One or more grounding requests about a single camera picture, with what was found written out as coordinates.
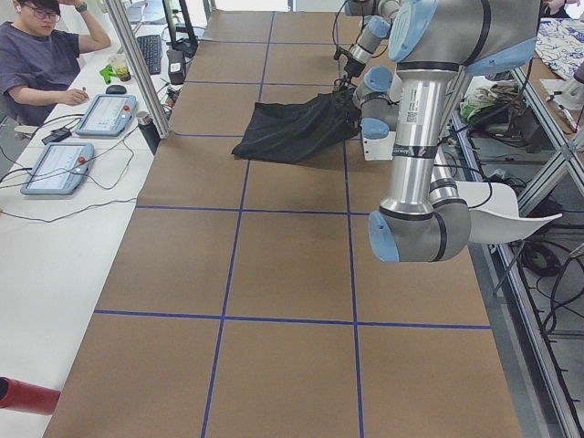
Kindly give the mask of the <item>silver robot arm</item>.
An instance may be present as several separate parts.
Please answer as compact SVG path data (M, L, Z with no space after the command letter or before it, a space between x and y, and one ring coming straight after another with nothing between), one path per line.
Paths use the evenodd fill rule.
M392 0L348 1L345 4L347 16L361 18L357 41L348 50L339 49L336 52L336 55L343 54L347 58L343 68L347 79L359 77L381 42L389 38L392 22L400 7L400 1Z
M535 51L538 1L357 1L363 35L388 39L401 80L387 196L369 215L369 239L383 262L436 262L471 239L471 208L443 163L439 136L451 110L449 84L518 68Z

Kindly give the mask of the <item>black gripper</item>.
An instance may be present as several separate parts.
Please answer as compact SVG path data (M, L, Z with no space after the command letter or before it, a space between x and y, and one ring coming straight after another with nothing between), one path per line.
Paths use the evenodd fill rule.
M346 63L343 67L345 76L347 78L358 78L365 68L365 64L354 58L352 55L346 55L346 58Z

